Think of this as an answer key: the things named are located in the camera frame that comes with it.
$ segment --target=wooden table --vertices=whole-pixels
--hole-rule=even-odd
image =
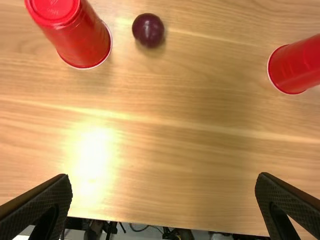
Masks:
[[[267,235],[269,172],[320,198],[319,88],[284,95],[266,63],[319,32],[319,0],[91,0],[111,57],[76,70],[22,0],[0,0],[0,204],[59,174],[70,216]],[[131,32],[159,15],[165,44]]]

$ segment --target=floor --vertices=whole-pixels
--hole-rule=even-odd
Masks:
[[[126,230],[126,233],[123,232],[123,230],[118,227],[118,233],[116,235],[112,236],[112,240],[161,240],[162,234],[155,228],[147,228],[146,230],[142,232],[134,232],[130,229],[128,223],[123,223],[124,229]],[[135,228],[141,229],[145,225],[139,225],[135,224]],[[29,235],[31,234],[32,230],[34,229],[34,226],[27,227],[24,231],[20,233],[16,238],[13,240],[27,240],[29,238]],[[66,230],[65,240],[82,240],[84,237],[84,231],[81,230]],[[209,240],[210,236],[207,231],[201,231],[201,230],[192,230],[192,233],[194,235],[194,238],[196,240]],[[103,233],[101,240],[106,239],[106,234]]]

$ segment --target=wire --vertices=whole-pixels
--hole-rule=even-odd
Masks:
[[[164,234],[164,232],[161,231],[161,230],[160,230],[158,227],[156,227],[156,226],[151,226],[151,225],[149,225],[149,227],[154,228],[154,229],[157,229],[161,234]]]
[[[132,226],[132,223],[129,223],[129,227],[131,228],[132,231],[134,231],[136,233],[142,232],[142,231],[146,230],[147,228],[151,227],[151,228],[157,229],[161,234],[164,234],[158,227],[152,226],[152,225],[146,225],[144,228],[135,229],[134,226]]]

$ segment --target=ball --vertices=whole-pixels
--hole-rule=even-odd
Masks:
[[[132,24],[132,33],[143,46],[156,48],[164,41],[165,26],[153,13],[143,13]]]

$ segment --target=upside-down cup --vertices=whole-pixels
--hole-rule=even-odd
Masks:
[[[24,3],[59,56],[70,66],[94,68],[110,55],[111,32],[87,0],[24,0]]]
[[[320,84],[320,34],[277,48],[267,63],[268,77],[285,94]]]

